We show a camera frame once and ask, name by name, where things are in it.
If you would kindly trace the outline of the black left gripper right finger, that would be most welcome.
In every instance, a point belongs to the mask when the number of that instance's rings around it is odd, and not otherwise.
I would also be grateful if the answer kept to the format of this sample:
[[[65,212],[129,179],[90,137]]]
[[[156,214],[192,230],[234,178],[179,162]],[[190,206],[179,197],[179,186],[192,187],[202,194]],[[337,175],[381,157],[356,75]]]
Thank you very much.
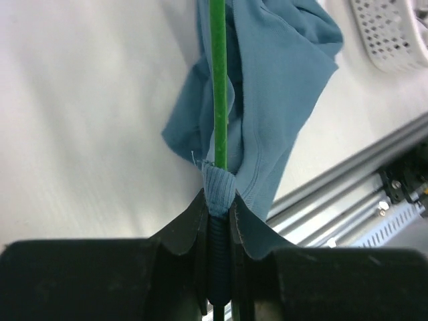
[[[427,319],[427,258],[418,251],[298,247],[241,197],[229,221],[234,320]]]

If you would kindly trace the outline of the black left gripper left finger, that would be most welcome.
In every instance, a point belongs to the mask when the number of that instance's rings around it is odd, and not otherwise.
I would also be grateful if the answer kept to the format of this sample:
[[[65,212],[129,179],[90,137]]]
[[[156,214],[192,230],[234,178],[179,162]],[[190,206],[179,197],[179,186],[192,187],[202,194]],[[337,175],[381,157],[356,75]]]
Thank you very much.
[[[200,320],[205,198],[148,239],[16,241],[1,252],[2,320]]]

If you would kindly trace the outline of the teal blue tank top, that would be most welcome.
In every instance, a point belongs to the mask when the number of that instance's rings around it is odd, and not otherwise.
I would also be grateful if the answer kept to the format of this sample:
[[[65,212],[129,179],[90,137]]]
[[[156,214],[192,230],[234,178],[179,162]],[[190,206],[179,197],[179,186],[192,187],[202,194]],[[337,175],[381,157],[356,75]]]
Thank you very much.
[[[265,220],[298,133],[336,71],[343,38],[316,1],[224,1],[227,40],[227,171],[235,196]],[[214,167],[209,1],[197,2],[201,56],[162,136],[203,175]]]

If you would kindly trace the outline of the white plastic laundry basket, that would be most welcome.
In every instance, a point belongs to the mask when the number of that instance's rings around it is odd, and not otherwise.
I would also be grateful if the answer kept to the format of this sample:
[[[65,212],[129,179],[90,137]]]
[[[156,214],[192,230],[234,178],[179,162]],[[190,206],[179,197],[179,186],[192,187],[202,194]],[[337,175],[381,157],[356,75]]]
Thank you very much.
[[[426,1],[350,1],[362,42],[381,71],[427,67]]]

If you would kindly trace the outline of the aluminium mounting rail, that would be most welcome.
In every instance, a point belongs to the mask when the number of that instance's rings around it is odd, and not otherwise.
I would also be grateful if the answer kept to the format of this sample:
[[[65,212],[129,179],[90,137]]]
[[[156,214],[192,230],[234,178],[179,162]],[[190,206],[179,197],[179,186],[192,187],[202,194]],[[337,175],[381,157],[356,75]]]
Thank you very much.
[[[427,139],[427,115],[316,177],[273,207],[268,225],[302,247],[410,247],[427,252],[427,209],[392,204],[379,169]]]

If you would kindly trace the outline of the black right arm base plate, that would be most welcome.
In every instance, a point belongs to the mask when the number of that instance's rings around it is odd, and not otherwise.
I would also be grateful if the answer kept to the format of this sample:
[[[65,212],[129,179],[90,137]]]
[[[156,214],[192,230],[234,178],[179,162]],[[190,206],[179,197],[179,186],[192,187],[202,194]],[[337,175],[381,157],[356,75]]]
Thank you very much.
[[[402,201],[427,209],[427,139],[379,169],[391,203]]]

